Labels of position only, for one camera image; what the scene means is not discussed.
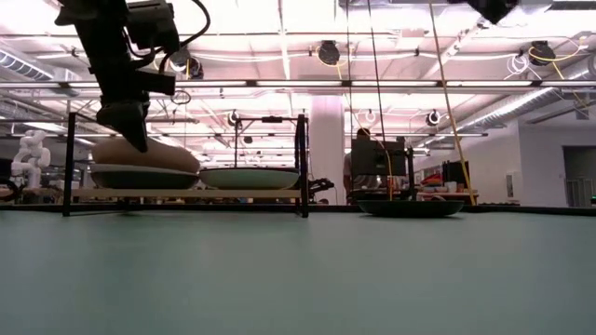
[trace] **green table surface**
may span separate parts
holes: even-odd
[[[596,334],[596,220],[0,211],[0,334]]]

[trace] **white bowl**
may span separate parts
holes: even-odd
[[[221,190],[285,190],[298,181],[299,173],[296,168],[225,167],[203,169],[199,177]]]

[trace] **white column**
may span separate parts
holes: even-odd
[[[311,179],[328,178],[335,190],[316,194],[317,200],[327,199],[330,205],[345,205],[344,190],[344,102],[341,96],[314,96],[310,112]]]

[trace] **person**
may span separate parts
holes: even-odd
[[[357,140],[371,139],[371,131],[367,128],[360,128],[356,132]],[[344,188],[345,194],[349,195],[352,192],[352,184],[354,190],[360,189],[376,189],[380,186],[380,182],[377,176],[355,176],[352,182],[352,153],[348,153],[344,156]]]

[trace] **plate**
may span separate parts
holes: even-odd
[[[91,172],[102,188],[119,190],[187,190],[198,182],[198,175],[151,171]]]
[[[119,164],[93,164],[89,166],[91,173],[94,172],[155,172],[155,173],[170,173],[170,174],[183,174],[187,176],[196,176],[196,173],[190,173],[186,171],[173,170],[161,167],[137,167],[130,165],[119,165]]]
[[[296,168],[229,167],[207,168],[200,179],[220,190],[285,190],[298,181]]]
[[[463,201],[360,200],[362,211],[387,218],[442,218],[464,207]]]

